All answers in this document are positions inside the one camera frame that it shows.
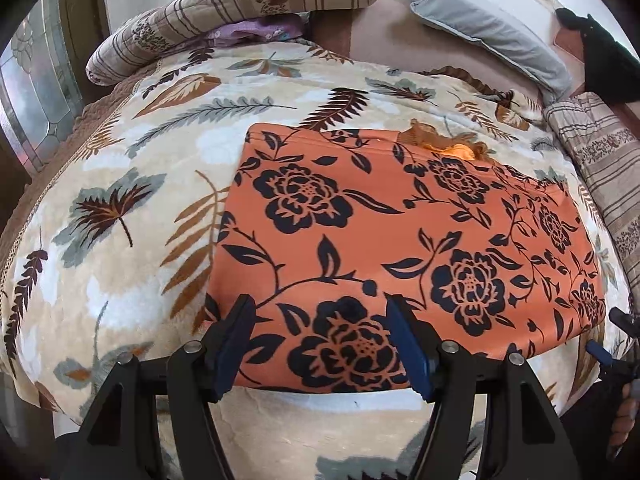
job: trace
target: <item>black gripper frame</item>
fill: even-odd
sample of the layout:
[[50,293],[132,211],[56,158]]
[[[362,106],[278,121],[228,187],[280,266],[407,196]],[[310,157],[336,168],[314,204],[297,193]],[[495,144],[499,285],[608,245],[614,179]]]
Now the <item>black gripper frame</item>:
[[207,404],[231,389],[254,325],[254,300],[242,295],[201,343],[160,359],[119,359],[80,430],[56,439],[51,480],[164,480],[158,395],[169,396],[184,478],[233,480]]
[[498,361],[454,342],[443,345],[430,323],[415,318],[404,297],[387,299],[391,341],[409,382],[425,401],[435,403],[409,480],[458,480],[476,394],[488,396],[478,480],[580,479],[564,428],[520,354]]

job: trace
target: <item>bolt head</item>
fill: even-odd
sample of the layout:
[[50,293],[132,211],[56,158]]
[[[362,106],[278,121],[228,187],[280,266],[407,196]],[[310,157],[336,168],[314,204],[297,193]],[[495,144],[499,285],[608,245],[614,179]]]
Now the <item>bolt head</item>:
[[524,364],[524,357],[522,357],[521,354],[514,352],[512,354],[509,354],[509,361],[513,365],[522,366]]
[[458,350],[460,350],[460,345],[458,345],[458,343],[456,343],[455,341],[443,341],[442,349],[447,354],[455,354]]
[[123,352],[118,356],[118,364],[126,365],[129,364],[133,359],[133,354],[131,352]]
[[200,350],[202,350],[202,343],[195,340],[189,341],[188,343],[185,343],[183,348],[184,351],[187,352],[187,354],[197,354]]

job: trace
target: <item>floral blanket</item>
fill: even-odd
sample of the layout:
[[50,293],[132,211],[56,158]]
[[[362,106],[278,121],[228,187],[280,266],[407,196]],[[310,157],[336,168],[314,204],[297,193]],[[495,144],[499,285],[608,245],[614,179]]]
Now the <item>floral blanket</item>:
[[[309,44],[201,48],[158,62],[52,181],[16,240],[0,277],[0,357],[20,396],[80,422],[121,352],[155,358],[202,336],[226,197],[252,124],[403,131],[411,119],[450,137],[473,132],[496,161],[566,186],[607,310],[628,309],[609,233],[551,134],[445,75],[351,62]],[[627,346],[603,322],[530,360],[558,412],[596,378],[588,338],[616,355]],[[466,468],[479,458],[483,402]],[[404,478],[430,409],[409,389],[235,388],[212,412],[236,478],[347,480]],[[160,431],[177,478],[166,416]]]

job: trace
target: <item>bed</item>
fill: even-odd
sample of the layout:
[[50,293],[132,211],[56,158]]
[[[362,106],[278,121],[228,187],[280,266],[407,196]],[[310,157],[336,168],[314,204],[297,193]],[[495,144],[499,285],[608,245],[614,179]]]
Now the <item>bed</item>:
[[[80,423],[119,354],[165,356],[215,322],[205,291],[254,123],[402,132],[417,120],[447,137],[473,134],[498,163],[566,187],[593,244],[606,312],[628,311],[611,236],[553,132],[483,99],[468,82],[352,60],[304,40],[196,45],[140,66],[118,98],[94,107],[98,121],[81,121],[49,181],[23,198],[15,237],[3,238],[0,359],[23,399]],[[363,169],[357,157],[354,164]],[[580,335],[556,319],[547,333],[554,344],[543,343],[535,324],[529,331],[527,340],[550,349],[537,352],[520,338],[512,351],[530,358],[558,413],[596,380],[587,340],[615,356],[630,344],[604,319]],[[179,478],[166,400],[158,402],[168,475]],[[237,387],[211,411],[236,478],[347,480],[405,478],[431,408],[410,388]],[[479,398],[465,470],[477,466],[484,413]]]

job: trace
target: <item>orange fabric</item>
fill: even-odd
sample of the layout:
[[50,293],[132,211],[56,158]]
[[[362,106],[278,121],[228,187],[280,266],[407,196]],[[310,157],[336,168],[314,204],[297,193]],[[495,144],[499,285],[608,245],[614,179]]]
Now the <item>orange fabric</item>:
[[466,146],[465,144],[454,144],[453,146],[449,146],[444,150],[434,148],[430,144],[423,144],[422,147],[425,150],[439,153],[441,155],[456,156],[457,158],[461,158],[463,160],[476,160],[476,154],[474,153],[474,150],[472,150],[470,147]]
[[525,357],[602,320],[602,285],[559,184],[396,142],[398,132],[254,124],[226,200],[207,304],[251,294],[236,384],[408,386],[386,294],[470,352]]

